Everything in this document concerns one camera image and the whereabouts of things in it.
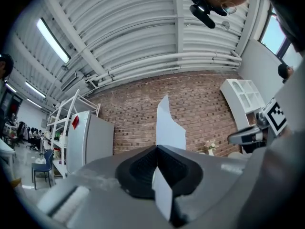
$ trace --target window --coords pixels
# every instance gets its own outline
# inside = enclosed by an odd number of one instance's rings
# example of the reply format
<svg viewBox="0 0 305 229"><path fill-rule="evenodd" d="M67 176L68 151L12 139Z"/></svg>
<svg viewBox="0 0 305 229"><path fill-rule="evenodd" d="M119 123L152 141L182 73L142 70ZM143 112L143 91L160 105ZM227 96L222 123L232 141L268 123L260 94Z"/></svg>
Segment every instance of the window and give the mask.
<svg viewBox="0 0 305 229"><path fill-rule="evenodd" d="M276 11L272 6L269 8L266 24L259 42L273 52L280 60L291 44L282 32L280 24L277 21Z"/></svg>

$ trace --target white paper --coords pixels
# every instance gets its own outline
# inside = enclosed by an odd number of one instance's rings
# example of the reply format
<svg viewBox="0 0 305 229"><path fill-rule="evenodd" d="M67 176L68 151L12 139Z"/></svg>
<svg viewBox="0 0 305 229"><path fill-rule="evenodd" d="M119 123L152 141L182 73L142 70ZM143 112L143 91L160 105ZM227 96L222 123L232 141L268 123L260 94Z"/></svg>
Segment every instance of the white paper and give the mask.
<svg viewBox="0 0 305 229"><path fill-rule="evenodd" d="M156 168L154 173L152 187L155 192L156 206L158 207L162 215L165 217L165 219L169 221L172 211L173 191L167 184L164 176L162 175L158 167Z"/></svg>
<svg viewBox="0 0 305 229"><path fill-rule="evenodd" d="M185 129L172 119L168 95L161 100L157 109L157 145L186 149Z"/></svg>

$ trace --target white wall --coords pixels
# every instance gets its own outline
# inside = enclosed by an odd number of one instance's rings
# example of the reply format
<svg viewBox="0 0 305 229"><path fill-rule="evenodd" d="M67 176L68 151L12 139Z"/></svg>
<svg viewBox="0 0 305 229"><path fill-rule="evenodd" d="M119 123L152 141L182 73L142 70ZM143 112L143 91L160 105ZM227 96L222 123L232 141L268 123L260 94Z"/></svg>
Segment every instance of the white wall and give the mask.
<svg viewBox="0 0 305 229"><path fill-rule="evenodd" d="M34 127L38 130L45 131L41 127L41 122L46 118L46 114L40 111L37 107L33 106L27 100L23 100L17 113L18 121L23 121L30 128Z"/></svg>
<svg viewBox="0 0 305 229"><path fill-rule="evenodd" d="M240 76L252 80L265 103L268 103L283 86L283 79L277 72L281 61L255 39L247 43L242 59L238 69Z"/></svg>
<svg viewBox="0 0 305 229"><path fill-rule="evenodd" d="M261 36L268 17L269 7L270 7L269 0L260 0L258 13L256 16L255 24L250 38L254 38L258 40L259 37Z"/></svg>

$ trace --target fluorescent light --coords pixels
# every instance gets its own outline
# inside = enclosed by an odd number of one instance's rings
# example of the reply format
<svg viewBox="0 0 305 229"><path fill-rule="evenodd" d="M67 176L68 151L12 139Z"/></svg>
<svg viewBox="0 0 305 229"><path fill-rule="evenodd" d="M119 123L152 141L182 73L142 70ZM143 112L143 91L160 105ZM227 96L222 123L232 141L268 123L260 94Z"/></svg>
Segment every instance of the fluorescent light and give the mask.
<svg viewBox="0 0 305 229"><path fill-rule="evenodd" d="M30 103L34 104L35 106L39 107L41 109L41 106L39 106L38 104L34 103L32 100L27 99Z"/></svg>
<svg viewBox="0 0 305 229"><path fill-rule="evenodd" d="M25 84L31 88L33 91L35 91L36 93L38 93L41 97L46 98L45 95L43 95L40 91L38 91L36 88L34 88L33 86L31 86L29 83L25 82Z"/></svg>
<svg viewBox="0 0 305 229"><path fill-rule="evenodd" d="M8 85L7 83L5 83L5 85L6 85L8 88L10 88L14 93L17 92L14 88L12 88L12 87L11 87L10 85Z"/></svg>
<svg viewBox="0 0 305 229"><path fill-rule="evenodd" d="M33 187L33 186L22 185L22 188L24 188L24 189L34 189L35 187Z"/></svg>
<svg viewBox="0 0 305 229"><path fill-rule="evenodd" d="M54 49L54 51L61 58L61 60L64 61L64 63L67 63L70 60L70 56L62 49L61 45L57 42L43 18L40 18L38 20L37 28L40 30L45 40L47 40L49 45Z"/></svg>

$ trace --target red sticker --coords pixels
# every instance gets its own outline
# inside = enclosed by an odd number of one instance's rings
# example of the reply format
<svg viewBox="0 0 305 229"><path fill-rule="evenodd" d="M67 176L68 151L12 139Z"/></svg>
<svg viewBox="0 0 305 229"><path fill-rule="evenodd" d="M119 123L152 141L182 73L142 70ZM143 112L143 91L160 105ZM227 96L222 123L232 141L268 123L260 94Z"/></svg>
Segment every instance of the red sticker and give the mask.
<svg viewBox="0 0 305 229"><path fill-rule="evenodd" d="M79 122L80 122L80 119L79 119L78 116L76 116L75 119L72 122L72 126L73 126L74 129L77 127Z"/></svg>

